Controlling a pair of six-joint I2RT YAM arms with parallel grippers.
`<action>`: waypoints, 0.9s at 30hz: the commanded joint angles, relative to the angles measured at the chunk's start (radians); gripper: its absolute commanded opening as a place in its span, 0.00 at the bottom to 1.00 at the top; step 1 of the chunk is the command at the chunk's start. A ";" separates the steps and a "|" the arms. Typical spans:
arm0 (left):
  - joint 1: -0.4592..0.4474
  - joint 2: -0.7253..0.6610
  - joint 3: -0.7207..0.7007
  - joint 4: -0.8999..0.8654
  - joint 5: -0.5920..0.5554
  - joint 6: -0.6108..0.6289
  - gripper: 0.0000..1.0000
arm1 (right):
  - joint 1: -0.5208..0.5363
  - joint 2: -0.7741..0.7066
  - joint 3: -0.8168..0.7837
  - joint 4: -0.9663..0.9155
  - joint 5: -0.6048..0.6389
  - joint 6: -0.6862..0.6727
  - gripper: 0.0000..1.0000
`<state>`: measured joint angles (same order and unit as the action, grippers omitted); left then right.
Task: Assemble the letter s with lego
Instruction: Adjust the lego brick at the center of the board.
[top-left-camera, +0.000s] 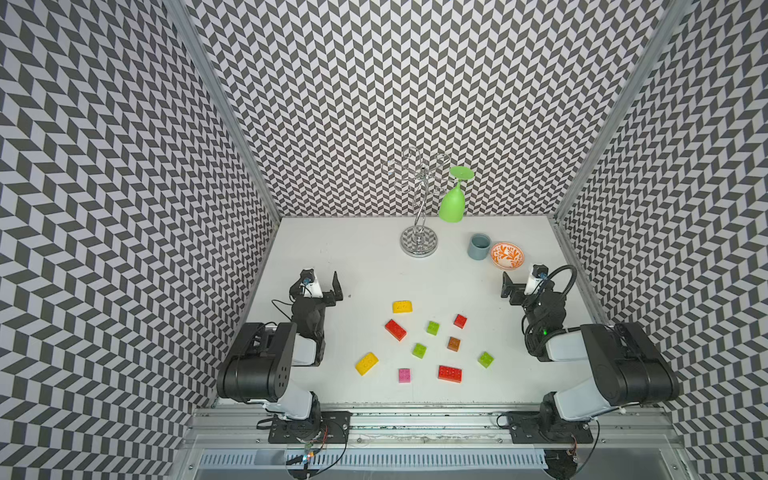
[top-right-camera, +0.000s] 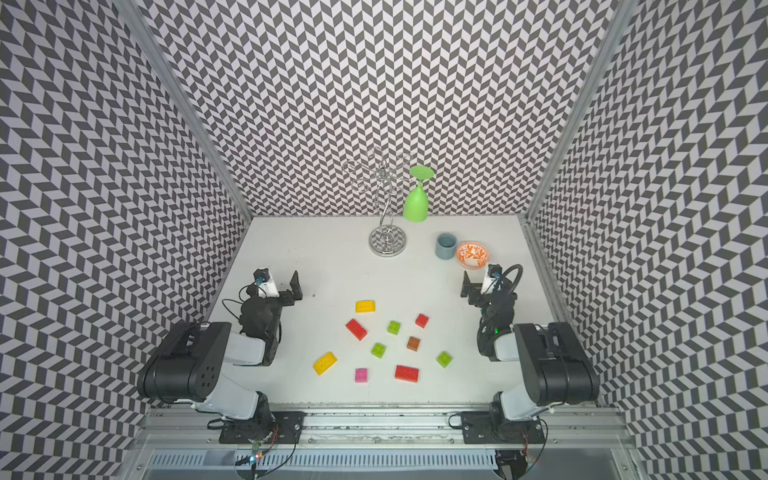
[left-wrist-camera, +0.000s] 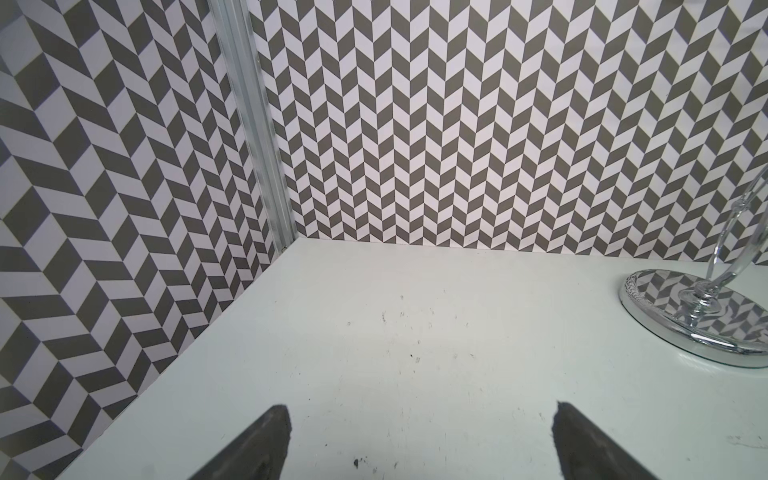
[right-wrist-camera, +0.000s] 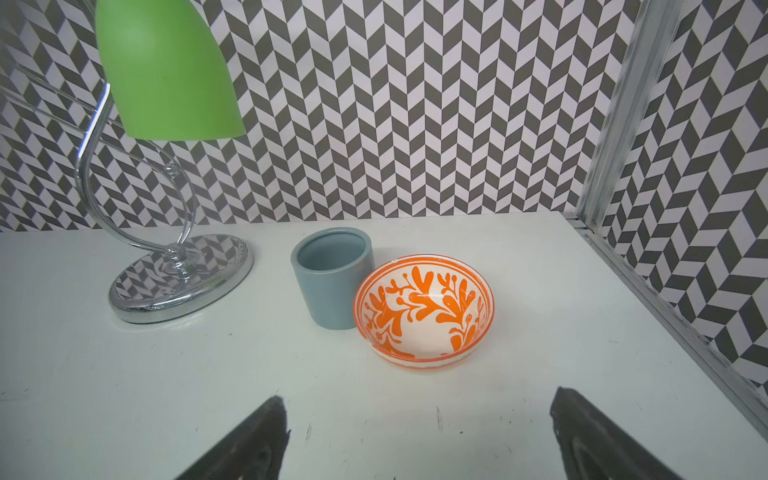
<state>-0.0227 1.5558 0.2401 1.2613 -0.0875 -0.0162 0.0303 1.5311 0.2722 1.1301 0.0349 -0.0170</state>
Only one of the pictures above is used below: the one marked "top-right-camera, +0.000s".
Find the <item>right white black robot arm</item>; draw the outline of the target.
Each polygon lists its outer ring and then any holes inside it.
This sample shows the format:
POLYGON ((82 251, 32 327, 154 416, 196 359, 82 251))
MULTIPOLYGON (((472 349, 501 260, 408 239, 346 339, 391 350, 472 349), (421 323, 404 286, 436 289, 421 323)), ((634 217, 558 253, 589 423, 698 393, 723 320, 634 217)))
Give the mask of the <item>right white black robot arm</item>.
POLYGON ((513 363, 522 383, 500 391, 490 404, 489 422, 499 434, 560 405, 595 401, 598 375, 573 328, 566 322, 517 323, 519 264, 503 269, 492 264, 481 282, 462 278, 460 296, 480 310, 478 353, 495 363, 513 363))

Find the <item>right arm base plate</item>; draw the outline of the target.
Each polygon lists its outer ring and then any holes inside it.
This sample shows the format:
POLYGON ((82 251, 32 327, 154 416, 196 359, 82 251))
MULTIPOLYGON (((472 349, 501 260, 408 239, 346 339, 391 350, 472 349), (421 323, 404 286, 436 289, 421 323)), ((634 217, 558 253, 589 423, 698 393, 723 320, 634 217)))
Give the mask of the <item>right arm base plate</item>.
POLYGON ((503 415, 490 412, 464 411, 460 414, 460 428, 465 444, 526 444, 545 442, 544 427, 531 419, 507 420, 503 415))

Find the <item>green lego brick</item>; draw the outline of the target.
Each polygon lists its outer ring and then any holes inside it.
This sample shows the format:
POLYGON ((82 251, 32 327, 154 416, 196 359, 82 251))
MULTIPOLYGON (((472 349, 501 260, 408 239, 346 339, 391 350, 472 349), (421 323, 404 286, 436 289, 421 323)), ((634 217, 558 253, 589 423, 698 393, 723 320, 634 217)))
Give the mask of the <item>green lego brick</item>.
POLYGON ((441 352, 436 358, 437 363, 442 368, 447 368, 453 360, 453 357, 446 351, 441 352))
POLYGON ((381 359, 386 353, 387 347, 381 343, 375 343, 372 347, 371 353, 376 358, 381 359))
POLYGON ((401 326, 401 324, 399 322, 397 322, 397 321, 390 321, 389 325, 387 327, 387 331, 390 334, 397 335, 399 333, 400 326, 401 326))

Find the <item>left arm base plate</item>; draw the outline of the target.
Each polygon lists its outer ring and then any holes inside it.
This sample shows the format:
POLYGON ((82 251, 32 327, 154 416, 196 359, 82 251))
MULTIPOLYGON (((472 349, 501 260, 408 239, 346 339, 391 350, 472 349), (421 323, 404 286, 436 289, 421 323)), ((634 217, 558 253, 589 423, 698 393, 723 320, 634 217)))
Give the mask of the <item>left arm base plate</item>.
POLYGON ((278 411, 264 418, 225 420, 218 441, 224 445, 296 444, 302 434, 304 419, 302 411, 278 411))

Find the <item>yellow long lego brick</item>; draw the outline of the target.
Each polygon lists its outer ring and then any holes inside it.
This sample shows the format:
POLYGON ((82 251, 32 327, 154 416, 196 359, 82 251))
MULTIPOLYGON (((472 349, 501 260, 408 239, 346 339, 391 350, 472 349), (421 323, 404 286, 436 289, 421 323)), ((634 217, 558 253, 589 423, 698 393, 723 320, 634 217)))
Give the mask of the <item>yellow long lego brick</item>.
POLYGON ((327 352, 313 364, 313 370, 318 376, 322 376, 333 367, 337 361, 337 357, 332 352, 327 352))

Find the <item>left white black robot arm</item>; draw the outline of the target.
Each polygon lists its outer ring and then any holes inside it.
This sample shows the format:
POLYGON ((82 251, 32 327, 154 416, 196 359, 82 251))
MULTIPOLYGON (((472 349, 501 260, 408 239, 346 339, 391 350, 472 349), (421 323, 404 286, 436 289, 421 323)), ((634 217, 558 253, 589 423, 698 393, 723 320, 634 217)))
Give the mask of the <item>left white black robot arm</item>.
POLYGON ((270 366, 282 341, 282 311, 302 300, 303 291, 298 272, 280 290, 267 268, 255 270, 244 290, 247 298, 236 302, 238 332, 228 322, 172 326, 141 369, 136 388, 144 399, 185 402, 220 415, 226 426, 245 424, 260 439, 278 428, 267 396, 227 377, 222 368, 270 366))

